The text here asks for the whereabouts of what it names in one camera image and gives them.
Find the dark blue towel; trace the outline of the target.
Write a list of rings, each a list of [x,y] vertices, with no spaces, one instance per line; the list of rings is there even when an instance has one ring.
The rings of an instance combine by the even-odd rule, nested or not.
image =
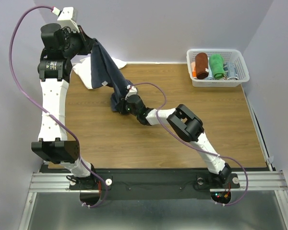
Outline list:
[[[125,97],[128,93],[127,86],[132,85],[132,82],[123,76],[102,44],[95,38],[93,42],[91,50],[92,88],[97,89],[102,86],[113,88],[114,92],[110,97],[111,110],[126,115],[128,112]]]

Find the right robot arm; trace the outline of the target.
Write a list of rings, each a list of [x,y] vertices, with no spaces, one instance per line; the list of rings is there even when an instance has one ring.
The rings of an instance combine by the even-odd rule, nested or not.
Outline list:
[[[122,98],[118,108],[121,114],[134,115],[142,125],[170,125],[179,141],[196,148],[212,174],[213,185],[222,187],[228,183],[232,172],[230,166],[221,159],[209,142],[201,119],[187,106],[180,104],[173,109],[157,110],[146,107],[139,95],[131,95]]]

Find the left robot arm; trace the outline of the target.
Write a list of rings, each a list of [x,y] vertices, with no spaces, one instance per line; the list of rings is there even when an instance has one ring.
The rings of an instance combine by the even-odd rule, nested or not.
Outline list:
[[[81,184],[94,188],[96,175],[93,165],[82,160],[78,140],[68,140],[65,128],[65,101],[72,71],[71,60],[76,55],[90,53],[93,41],[80,25],[61,26],[57,23],[41,27],[44,48],[37,67],[42,89],[42,122],[38,141],[31,143],[32,151],[45,161],[68,169]]]

